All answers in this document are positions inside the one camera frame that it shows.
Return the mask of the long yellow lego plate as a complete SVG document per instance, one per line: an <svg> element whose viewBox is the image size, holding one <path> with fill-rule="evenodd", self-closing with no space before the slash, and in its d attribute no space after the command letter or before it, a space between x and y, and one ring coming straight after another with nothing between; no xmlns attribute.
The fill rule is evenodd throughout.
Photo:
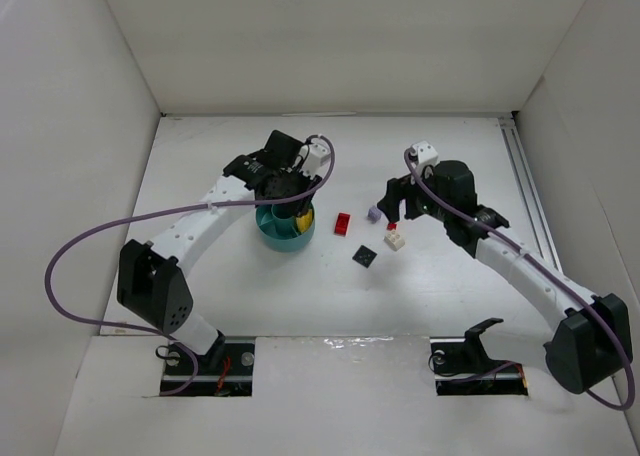
<svg viewBox="0 0 640 456"><path fill-rule="evenodd" d="M304 215L295 218L297 231L300 234L307 232L314 223L314 213L309 209Z"/></svg>

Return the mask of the white lego brick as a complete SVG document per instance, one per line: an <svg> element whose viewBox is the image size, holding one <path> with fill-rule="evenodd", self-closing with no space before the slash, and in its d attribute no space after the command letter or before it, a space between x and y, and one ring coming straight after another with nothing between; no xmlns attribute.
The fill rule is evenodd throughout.
<svg viewBox="0 0 640 456"><path fill-rule="evenodd" d="M396 231L387 231L384 236L384 242L393 250L398 251L405 246L404 238Z"/></svg>

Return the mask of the black square lego plate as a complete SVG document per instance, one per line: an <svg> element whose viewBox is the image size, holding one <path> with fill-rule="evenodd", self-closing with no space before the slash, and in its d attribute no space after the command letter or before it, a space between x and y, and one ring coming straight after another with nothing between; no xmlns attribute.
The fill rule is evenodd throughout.
<svg viewBox="0 0 640 456"><path fill-rule="evenodd" d="M365 245L361 245L352 256L352 260L364 268L369 268L376 257L377 253L375 251Z"/></svg>

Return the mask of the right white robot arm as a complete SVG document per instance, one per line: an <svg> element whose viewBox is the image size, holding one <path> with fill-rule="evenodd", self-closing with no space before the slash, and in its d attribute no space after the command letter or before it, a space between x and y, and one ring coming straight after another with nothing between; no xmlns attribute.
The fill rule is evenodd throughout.
<svg viewBox="0 0 640 456"><path fill-rule="evenodd" d="M391 222L429 216L439 221L449 240L492 269L543 317L550 341L531 358L516 362L538 367L573 394L624 372L628 399L635 397L629 312L614 294L598 296L571 281L529 250L509 222L477 202L474 176L457 160L424 162L406 152L408 175L387 183L378 208Z"/></svg>

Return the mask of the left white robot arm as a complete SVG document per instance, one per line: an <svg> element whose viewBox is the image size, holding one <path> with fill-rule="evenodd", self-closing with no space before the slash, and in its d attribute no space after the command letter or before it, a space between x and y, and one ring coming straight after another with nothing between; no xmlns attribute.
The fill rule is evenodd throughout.
<svg viewBox="0 0 640 456"><path fill-rule="evenodd" d="M187 277L201 256L250 210L260 230L278 241L305 245L314 224L312 198L324 183L319 171L335 157L308 141L290 149L263 148L229 163L197 209L146 242L120 251L117 300L200 360L222 351L222 332L193 308Z"/></svg>

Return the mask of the lilac lego brick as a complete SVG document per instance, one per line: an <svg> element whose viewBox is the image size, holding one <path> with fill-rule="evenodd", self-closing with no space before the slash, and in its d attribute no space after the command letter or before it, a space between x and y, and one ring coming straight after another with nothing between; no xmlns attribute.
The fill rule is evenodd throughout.
<svg viewBox="0 0 640 456"><path fill-rule="evenodd" d="M377 206L371 206L367 212L367 219L372 223L377 223L382 217L382 212Z"/></svg>

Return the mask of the teal divided round container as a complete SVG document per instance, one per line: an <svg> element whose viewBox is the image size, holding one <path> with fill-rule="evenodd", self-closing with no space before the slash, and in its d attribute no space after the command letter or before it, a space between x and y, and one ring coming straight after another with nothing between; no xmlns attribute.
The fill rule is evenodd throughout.
<svg viewBox="0 0 640 456"><path fill-rule="evenodd" d="M280 253L293 253L304 249L310 243L315 231L315 208L314 224L304 234L296 231L294 217L285 216L277 205L259 206L256 209L256 226L263 243L269 249Z"/></svg>

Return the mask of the red curved lego brick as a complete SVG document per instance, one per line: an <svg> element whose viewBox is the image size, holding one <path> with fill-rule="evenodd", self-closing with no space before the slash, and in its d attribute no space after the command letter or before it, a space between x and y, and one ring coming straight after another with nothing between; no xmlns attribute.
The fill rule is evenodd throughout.
<svg viewBox="0 0 640 456"><path fill-rule="evenodd" d="M340 212L337 215L334 225L334 234L339 236L346 236L349 228L351 215L348 213Z"/></svg>

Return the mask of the aluminium side rail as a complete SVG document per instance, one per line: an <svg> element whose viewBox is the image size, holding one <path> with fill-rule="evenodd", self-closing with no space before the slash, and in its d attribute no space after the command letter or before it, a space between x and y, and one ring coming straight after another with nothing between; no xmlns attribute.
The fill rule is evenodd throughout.
<svg viewBox="0 0 640 456"><path fill-rule="evenodd" d="M562 266L539 197L533 174L521 143L515 119L510 115L498 118L499 127L511 161L517 185L532 226L535 244L545 261L561 271Z"/></svg>

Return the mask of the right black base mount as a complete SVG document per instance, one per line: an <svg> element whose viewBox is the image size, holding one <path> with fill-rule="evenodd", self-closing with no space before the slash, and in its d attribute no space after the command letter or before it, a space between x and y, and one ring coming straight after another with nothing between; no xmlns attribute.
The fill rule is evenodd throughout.
<svg viewBox="0 0 640 456"><path fill-rule="evenodd" d="M489 318L467 329L462 336L430 338L427 360L434 374L437 396L527 396L523 367L512 361L492 359L481 336L503 323Z"/></svg>

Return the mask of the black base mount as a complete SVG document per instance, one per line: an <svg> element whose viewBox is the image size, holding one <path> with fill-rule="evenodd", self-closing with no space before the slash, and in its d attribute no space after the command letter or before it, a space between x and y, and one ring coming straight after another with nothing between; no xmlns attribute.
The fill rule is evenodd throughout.
<svg viewBox="0 0 640 456"><path fill-rule="evenodd" d="M481 336L503 323L489 318L467 329L462 336L430 338L427 360L434 374L437 396L527 396L523 367L512 361L492 359Z"/></svg>
<svg viewBox="0 0 640 456"><path fill-rule="evenodd" d="M163 362L160 381L161 396L176 397L251 397L255 363L255 338L231 338L225 343L220 361L213 368L200 364L193 375L192 361L175 344L161 345L155 350Z"/></svg>

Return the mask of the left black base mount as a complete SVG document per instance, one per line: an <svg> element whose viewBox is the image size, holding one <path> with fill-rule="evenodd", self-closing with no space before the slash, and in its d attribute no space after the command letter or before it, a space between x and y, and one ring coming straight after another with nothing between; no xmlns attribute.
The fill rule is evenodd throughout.
<svg viewBox="0 0 640 456"><path fill-rule="evenodd" d="M155 350L163 362L160 381L161 396L176 397L251 397L255 363L255 338L231 338L225 343L220 361L213 368L200 364L193 375L192 361L175 344L161 345Z"/></svg>

